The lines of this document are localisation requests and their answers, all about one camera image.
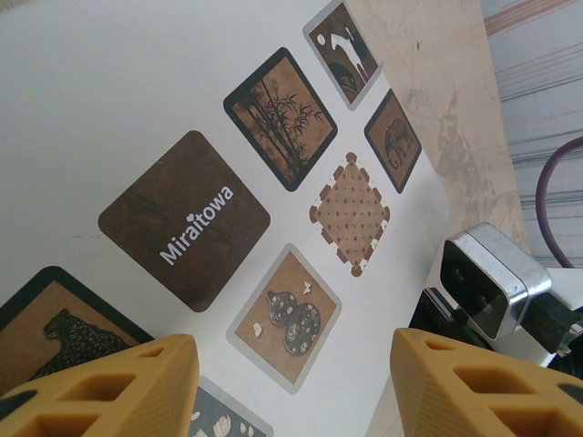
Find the bamboo illustration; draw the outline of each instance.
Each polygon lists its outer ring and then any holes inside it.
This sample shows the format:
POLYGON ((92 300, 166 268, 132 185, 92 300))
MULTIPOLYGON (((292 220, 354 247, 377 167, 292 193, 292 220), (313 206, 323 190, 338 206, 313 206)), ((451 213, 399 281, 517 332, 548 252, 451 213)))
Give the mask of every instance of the bamboo illustration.
POLYGON ((243 96, 241 103, 293 176, 299 175, 311 157, 303 134, 314 119, 324 121, 322 111, 298 102, 297 94, 280 97, 272 93, 263 79, 243 96))

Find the white flower illustration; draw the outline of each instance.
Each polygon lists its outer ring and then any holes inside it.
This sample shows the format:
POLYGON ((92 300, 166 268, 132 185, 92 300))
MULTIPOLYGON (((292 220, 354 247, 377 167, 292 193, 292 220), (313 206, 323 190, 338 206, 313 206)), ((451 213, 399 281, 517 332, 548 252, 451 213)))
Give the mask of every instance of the white flower illustration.
POLYGON ((258 322, 255 322, 253 323, 253 330, 255 331, 255 338, 258 339, 263 332, 263 327, 258 322))
POLYGON ((215 432, 215 437, 227 437, 230 431, 229 415, 221 416, 212 427, 212 430, 215 432))
POLYGON ((298 325, 293 323, 287 331, 288 341, 294 341, 295 336, 298 335, 298 325))

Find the yellow rubber piece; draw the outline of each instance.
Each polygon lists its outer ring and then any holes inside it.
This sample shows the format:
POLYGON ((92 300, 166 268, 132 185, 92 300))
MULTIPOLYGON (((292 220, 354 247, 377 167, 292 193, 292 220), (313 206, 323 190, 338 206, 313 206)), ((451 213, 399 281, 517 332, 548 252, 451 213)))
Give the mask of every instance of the yellow rubber piece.
POLYGON ((171 335, 27 382, 37 394, 0 421, 3 437, 186 436, 199 359, 190 335, 171 335))
POLYGON ((391 373, 407 437, 581 437, 583 381, 421 330, 393 336, 391 373))

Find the purple cable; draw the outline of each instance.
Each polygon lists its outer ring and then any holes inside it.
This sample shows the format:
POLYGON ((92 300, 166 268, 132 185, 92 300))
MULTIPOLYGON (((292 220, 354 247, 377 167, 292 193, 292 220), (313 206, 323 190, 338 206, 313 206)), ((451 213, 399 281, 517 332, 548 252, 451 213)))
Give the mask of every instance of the purple cable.
POLYGON ((537 183, 537 194, 535 195, 535 206, 537 209, 537 221, 540 227, 540 233, 543 234, 543 239, 547 243, 550 252, 557 259, 561 267, 566 269, 573 269, 573 264, 568 260, 567 255, 558 246, 553 232, 550 230, 547 218, 547 188, 548 181, 553 175, 553 171, 557 167, 558 163, 569 153, 577 150, 583 149, 583 137, 579 137, 569 141, 565 146, 559 147, 555 153, 550 156, 543 167, 543 171, 540 173, 537 183))

